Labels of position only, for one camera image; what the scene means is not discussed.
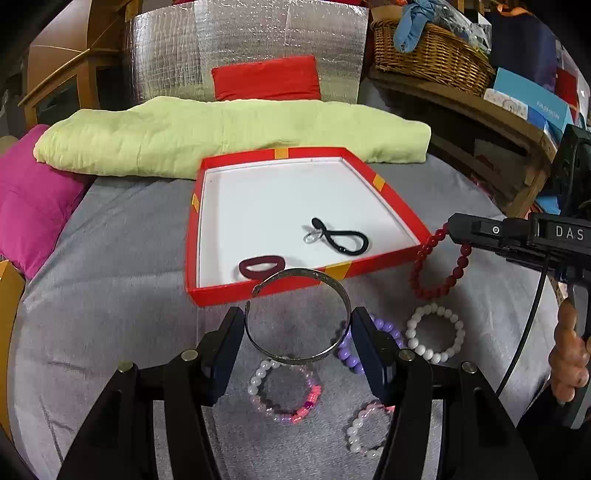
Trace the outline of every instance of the screw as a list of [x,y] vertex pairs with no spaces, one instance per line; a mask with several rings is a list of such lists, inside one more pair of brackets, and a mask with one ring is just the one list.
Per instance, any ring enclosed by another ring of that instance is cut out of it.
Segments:
[[464,372],[467,372],[469,374],[475,374],[476,372],[478,372],[478,368],[472,362],[462,363],[462,370],[464,370]]
[[190,362],[192,360],[195,360],[198,356],[199,356],[199,353],[192,348],[189,350],[185,350],[183,353],[181,353],[181,358],[183,360],[185,360],[186,362]]
[[129,372],[129,370],[131,370],[133,367],[133,362],[130,362],[129,360],[123,360],[122,362],[119,362],[119,365],[117,365],[117,370],[119,371],[119,373],[124,374]]
[[412,362],[414,360],[415,354],[412,350],[408,350],[407,348],[405,348],[403,350],[400,350],[398,356],[401,360],[404,360],[405,362]]

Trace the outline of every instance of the red pillow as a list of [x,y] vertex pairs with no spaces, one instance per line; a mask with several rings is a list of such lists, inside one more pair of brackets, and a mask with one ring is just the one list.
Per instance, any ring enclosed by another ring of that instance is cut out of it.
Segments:
[[212,69],[216,100],[320,100],[313,55]]

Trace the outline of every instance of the white beaded bracelet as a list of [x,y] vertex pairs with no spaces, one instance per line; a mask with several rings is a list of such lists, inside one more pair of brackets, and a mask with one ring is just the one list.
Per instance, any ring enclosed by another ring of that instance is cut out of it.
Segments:
[[384,451],[384,446],[380,445],[379,447],[372,448],[372,449],[365,449],[361,445],[361,440],[359,439],[359,429],[363,426],[363,422],[367,419],[367,417],[376,411],[382,410],[388,414],[391,414],[394,411],[395,407],[386,407],[380,403],[379,400],[374,400],[373,402],[369,403],[363,410],[359,412],[357,418],[354,419],[351,426],[347,429],[348,435],[348,443],[349,443],[349,450],[353,453],[361,453],[361,455],[365,455],[368,458],[380,458],[382,456],[382,452]]
[[[457,330],[456,340],[454,341],[453,345],[443,352],[433,352],[432,349],[421,344],[418,340],[416,330],[417,325],[421,322],[423,315],[429,315],[430,313],[435,313],[440,317],[449,319],[449,321]],[[421,355],[425,360],[431,362],[432,364],[446,362],[456,353],[459,353],[462,349],[462,344],[464,343],[464,337],[466,336],[464,323],[461,320],[458,320],[458,316],[450,309],[442,307],[441,305],[437,305],[435,302],[428,303],[424,307],[417,307],[413,316],[411,316],[410,320],[407,322],[407,328],[408,330],[404,333],[404,335],[408,339],[408,348],[414,350],[417,355]]]

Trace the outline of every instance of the silver insulation foil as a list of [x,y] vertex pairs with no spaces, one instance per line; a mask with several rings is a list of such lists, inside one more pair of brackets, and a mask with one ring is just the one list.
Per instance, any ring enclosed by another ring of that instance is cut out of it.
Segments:
[[133,104],[215,100],[211,69],[314,55],[325,101],[355,103],[368,10],[320,0],[200,0],[139,15],[125,33]]

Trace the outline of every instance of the black hair tie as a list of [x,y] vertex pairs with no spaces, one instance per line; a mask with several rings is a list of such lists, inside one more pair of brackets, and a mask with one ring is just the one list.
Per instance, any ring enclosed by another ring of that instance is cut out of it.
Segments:
[[[313,242],[316,242],[317,240],[320,240],[322,237],[325,237],[329,245],[332,248],[334,248],[337,252],[340,252],[345,255],[350,255],[351,257],[361,255],[365,253],[365,251],[368,249],[369,239],[364,233],[357,232],[355,230],[328,230],[326,228],[326,225],[322,222],[322,220],[316,217],[312,219],[312,226],[314,227],[314,230],[312,230],[304,237],[304,242],[306,242],[307,244],[311,244]],[[333,240],[334,236],[357,236],[362,240],[363,245],[361,245],[361,248],[359,248],[358,250],[349,250],[336,243]]]

